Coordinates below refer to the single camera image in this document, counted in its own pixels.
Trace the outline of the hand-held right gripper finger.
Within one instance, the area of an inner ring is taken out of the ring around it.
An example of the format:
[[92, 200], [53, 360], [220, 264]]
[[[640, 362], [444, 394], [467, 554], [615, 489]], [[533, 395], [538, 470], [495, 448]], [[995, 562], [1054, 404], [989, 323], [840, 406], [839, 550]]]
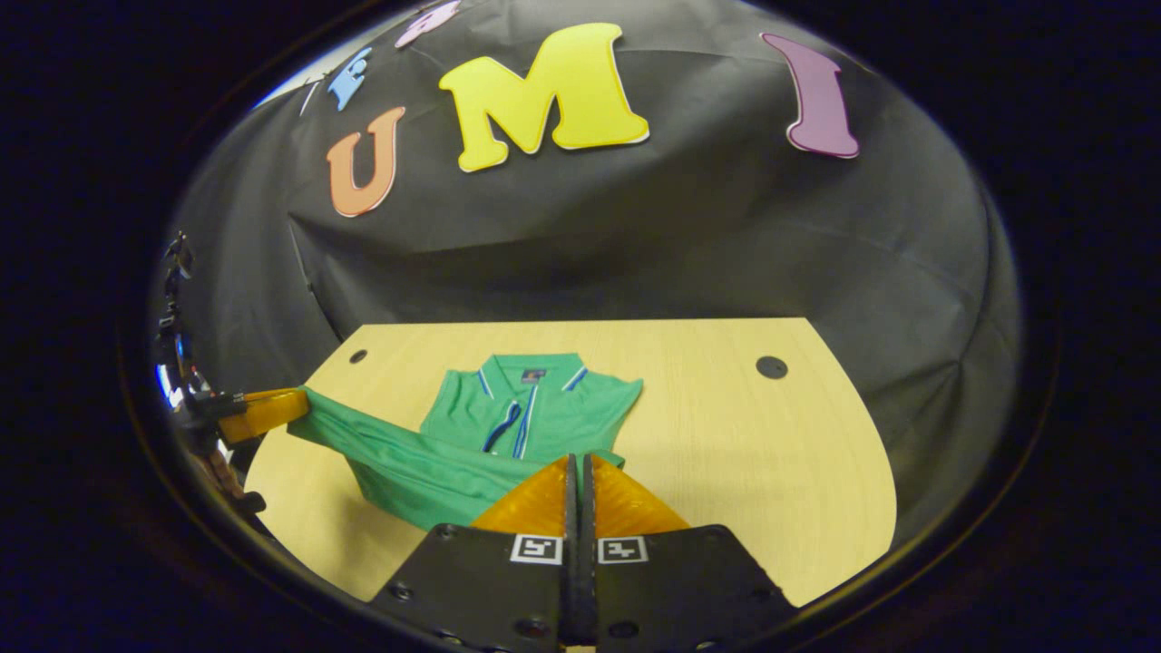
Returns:
[[574, 630], [578, 554], [577, 459], [540, 472], [560, 534], [527, 526], [440, 523], [370, 600], [433, 646], [453, 652], [560, 652]]
[[693, 528], [600, 455], [580, 462], [578, 624], [598, 652], [735, 652], [796, 617], [729, 528]]

